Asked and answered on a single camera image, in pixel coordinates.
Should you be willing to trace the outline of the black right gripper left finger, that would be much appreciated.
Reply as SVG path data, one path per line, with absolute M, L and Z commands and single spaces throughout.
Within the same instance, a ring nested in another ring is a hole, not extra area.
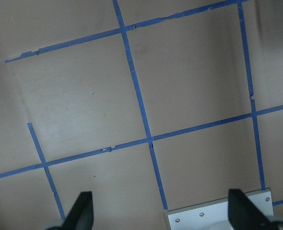
M 92 192 L 81 192 L 61 225 L 61 229 L 91 230 L 93 224 L 94 207 Z

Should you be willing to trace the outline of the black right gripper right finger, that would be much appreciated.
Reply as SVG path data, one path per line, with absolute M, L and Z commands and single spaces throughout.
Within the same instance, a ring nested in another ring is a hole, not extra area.
M 228 220 L 235 230 L 276 229 L 276 224 L 270 222 L 240 189 L 228 191 Z

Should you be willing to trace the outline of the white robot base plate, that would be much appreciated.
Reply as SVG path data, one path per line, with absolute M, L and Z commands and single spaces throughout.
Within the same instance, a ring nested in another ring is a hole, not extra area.
M 245 196 L 266 216 L 273 216 L 269 189 L 245 193 Z M 168 211 L 166 218 L 171 230 L 209 230 L 221 223 L 228 229 L 228 199 L 218 199 L 198 205 Z

